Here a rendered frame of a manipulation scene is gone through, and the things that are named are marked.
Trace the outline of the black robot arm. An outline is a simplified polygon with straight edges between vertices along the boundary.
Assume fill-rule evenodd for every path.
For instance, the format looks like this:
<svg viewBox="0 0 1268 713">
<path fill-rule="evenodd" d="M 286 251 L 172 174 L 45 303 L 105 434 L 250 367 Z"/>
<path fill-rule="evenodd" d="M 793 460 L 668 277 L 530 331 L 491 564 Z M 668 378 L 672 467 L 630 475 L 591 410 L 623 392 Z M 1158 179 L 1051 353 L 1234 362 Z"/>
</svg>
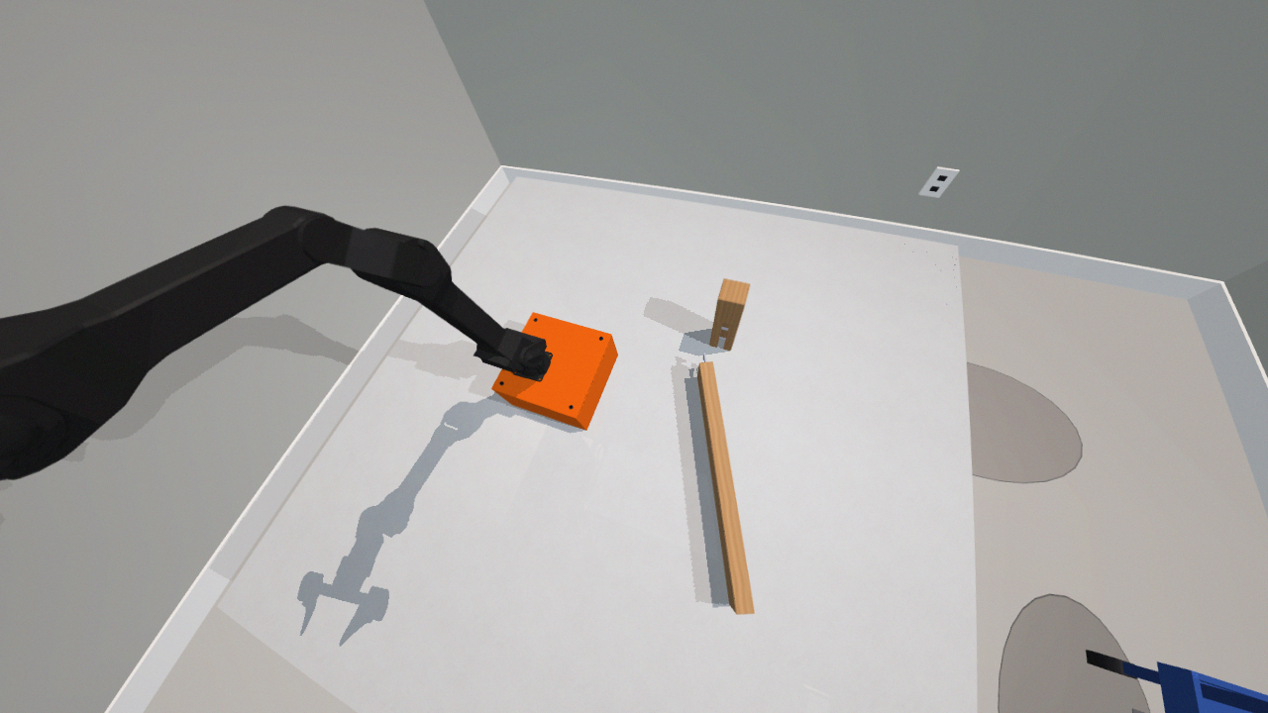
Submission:
<svg viewBox="0 0 1268 713">
<path fill-rule="evenodd" d="M 495 368 L 541 382 L 552 365 L 545 339 L 495 322 L 427 240 L 280 206 L 82 299 L 0 318 L 0 481 L 66 458 L 167 354 L 322 263 L 424 304 Z"/>
</svg>

